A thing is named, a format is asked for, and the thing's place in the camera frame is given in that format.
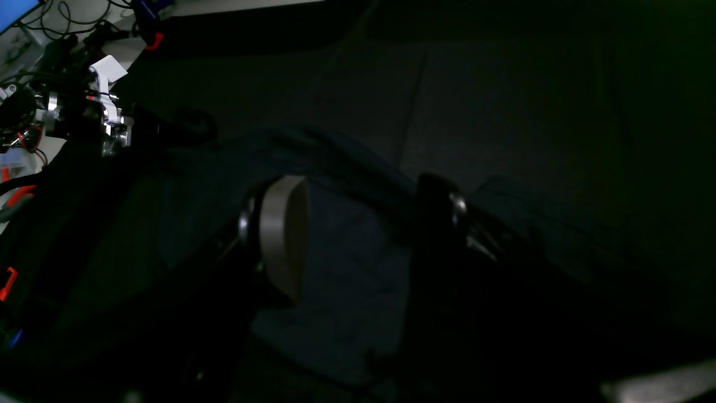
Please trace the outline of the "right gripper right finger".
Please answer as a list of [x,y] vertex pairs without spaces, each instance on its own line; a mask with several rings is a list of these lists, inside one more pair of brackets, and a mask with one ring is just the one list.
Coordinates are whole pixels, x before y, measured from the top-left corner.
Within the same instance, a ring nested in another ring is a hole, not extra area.
[[475,252],[498,263],[498,220],[470,203],[450,180],[432,173],[417,182],[418,250],[430,264],[455,264]]

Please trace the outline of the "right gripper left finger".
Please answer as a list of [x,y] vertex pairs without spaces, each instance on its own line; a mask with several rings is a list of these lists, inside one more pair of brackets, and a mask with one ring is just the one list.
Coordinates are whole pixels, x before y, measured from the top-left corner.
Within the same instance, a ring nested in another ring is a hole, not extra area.
[[268,304],[284,308],[302,300],[309,232],[306,177],[276,177],[249,191],[238,216],[238,244]]

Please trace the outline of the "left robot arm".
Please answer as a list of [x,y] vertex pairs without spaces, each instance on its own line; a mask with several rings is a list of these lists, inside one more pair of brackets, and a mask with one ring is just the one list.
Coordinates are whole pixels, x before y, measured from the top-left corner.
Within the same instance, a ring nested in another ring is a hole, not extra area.
[[135,120],[112,88],[128,70],[103,53],[97,36],[49,44],[36,70],[2,82],[2,223],[36,193],[51,163],[44,140],[94,141],[102,156],[129,148]]

